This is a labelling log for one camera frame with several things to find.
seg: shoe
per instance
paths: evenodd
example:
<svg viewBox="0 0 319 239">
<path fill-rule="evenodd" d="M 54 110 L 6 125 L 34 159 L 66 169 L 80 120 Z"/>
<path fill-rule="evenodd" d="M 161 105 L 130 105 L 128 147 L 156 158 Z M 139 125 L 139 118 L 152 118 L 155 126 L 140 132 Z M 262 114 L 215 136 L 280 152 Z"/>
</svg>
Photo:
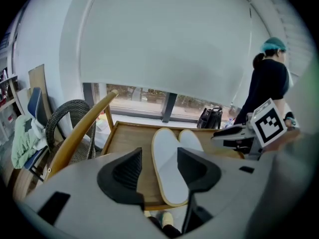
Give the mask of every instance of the shoe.
<svg viewBox="0 0 319 239">
<path fill-rule="evenodd" d="M 178 147 L 182 145 L 168 128 L 159 129 L 153 136 L 152 160 L 160 194 L 164 202 L 173 207 L 185 205 L 188 201 L 188 186 L 177 165 Z"/>
<path fill-rule="evenodd" d="M 174 218 L 173 215 L 169 212 L 164 212 L 163 217 L 161 220 L 161 226 L 162 228 L 165 227 L 166 225 L 172 225 L 174 226 Z"/>
<path fill-rule="evenodd" d="M 180 132 L 178 140 L 184 148 L 191 148 L 199 151 L 204 151 L 195 133 L 189 129 L 185 129 L 182 132 Z"/>
<path fill-rule="evenodd" d="M 151 216 L 151 213 L 149 211 L 144 211 L 144 216 L 148 218 Z"/>
</svg>

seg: dark hair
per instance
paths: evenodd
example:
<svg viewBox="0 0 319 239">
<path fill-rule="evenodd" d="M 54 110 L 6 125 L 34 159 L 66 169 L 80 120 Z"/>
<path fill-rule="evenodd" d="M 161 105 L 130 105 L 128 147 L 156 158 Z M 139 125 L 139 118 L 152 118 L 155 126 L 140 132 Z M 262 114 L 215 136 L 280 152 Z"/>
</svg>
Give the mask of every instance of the dark hair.
<svg viewBox="0 0 319 239">
<path fill-rule="evenodd" d="M 293 118 L 293 119 L 295 118 L 295 116 L 292 112 L 287 112 L 284 120 L 286 120 L 288 117 Z"/>
<path fill-rule="evenodd" d="M 259 53 L 253 60 L 253 67 L 256 70 L 258 68 L 259 62 L 262 61 L 265 57 L 272 57 L 277 55 L 278 49 L 265 50 L 265 53 Z"/>
<path fill-rule="evenodd" d="M 260 63 L 260 61 L 262 61 L 265 58 L 265 54 L 264 53 L 259 53 L 253 60 L 253 67 L 256 70 L 258 68 L 258 65 Z"/>
</svg>

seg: shelf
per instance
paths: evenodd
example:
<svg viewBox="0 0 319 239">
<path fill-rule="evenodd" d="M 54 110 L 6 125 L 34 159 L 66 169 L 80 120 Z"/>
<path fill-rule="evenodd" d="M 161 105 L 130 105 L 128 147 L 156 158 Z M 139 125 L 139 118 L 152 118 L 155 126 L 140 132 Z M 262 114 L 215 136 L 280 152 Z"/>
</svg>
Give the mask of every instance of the shelf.
<svg viewBox="0 0 319 239">
<path fill-rule="evenodd" d="M 0 112 L 2 112 L 5 108 L 7 108 L 9 105 L 12 105 L 15 102 L 15 99 L 11 99 L 9 102 L 6 102 L 3 106 L 0 107 Z"/>
<path fill-rule="evenodd" d="M 8 80 L 14 79 L 14 78 L 16 78 L 16 77 L 17 77 L 17 75 L 14 75 L 14 76 L 12 76 L 12 77 L 10 77 L 10 78 L 7 78 L 6 80 L 1 81 L 1 82 L 0 82 L 0 85 L 3 84 L 3 83 L 5 83 L 5 82 L 7 82 Z"/>
</svg>

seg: window frame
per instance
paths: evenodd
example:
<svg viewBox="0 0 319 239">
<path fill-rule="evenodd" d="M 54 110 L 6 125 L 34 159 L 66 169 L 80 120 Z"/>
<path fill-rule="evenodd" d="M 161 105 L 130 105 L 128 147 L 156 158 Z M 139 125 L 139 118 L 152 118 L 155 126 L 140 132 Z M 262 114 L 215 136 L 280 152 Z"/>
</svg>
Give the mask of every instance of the window frame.
<svg viewBox="0 0 319 239">
<path fill-rule="evenodd" d="M 84 100 L 90 106 L 93 106 L 96 104 L 96 98 L 94 93 L 94 83 L 83 83 L 83 94 L 84 94 Z M 141 111 L 141 110 L 134 110 L 130 108 L 120 108 L 120 107 L 111 107 L 111 106 L 110 106 L 110 110 L 111 110 L 111 113 L 115 115 L 155 119 L 155 120 L 161 120 L 162 122 L 166 122 L 166 123 L 169 121 L 197 123 L 198 121 L 197 117 L 186 116 L 186 115 L 172 115 L 172 110 L 175 105 L 176 99 L 177 99 L 177 94 L 167 92 L 161 112 Z"/>
</svg>

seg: woman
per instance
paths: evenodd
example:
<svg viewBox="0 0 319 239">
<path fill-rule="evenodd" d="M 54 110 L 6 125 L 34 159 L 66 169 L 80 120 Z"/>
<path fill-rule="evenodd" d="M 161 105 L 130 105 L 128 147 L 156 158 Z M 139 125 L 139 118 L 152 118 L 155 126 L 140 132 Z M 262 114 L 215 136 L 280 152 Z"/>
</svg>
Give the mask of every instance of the woman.
<svg viewBox="0 0 319 239">
<path fill-rule="evenodd" d="M 248 98 L 238 114 L 234 124 L 246 122 L 246 114 L 271 98 L 276 104 L 282 118 L 284 117 L 284 94 L 289 87 L 289 76 L 284 65 L 286 47 L 284 43 L 271 37 L 261 47 L 263 53 L 253 60 L 254 72 L 250 83 Z"/>
</svg>

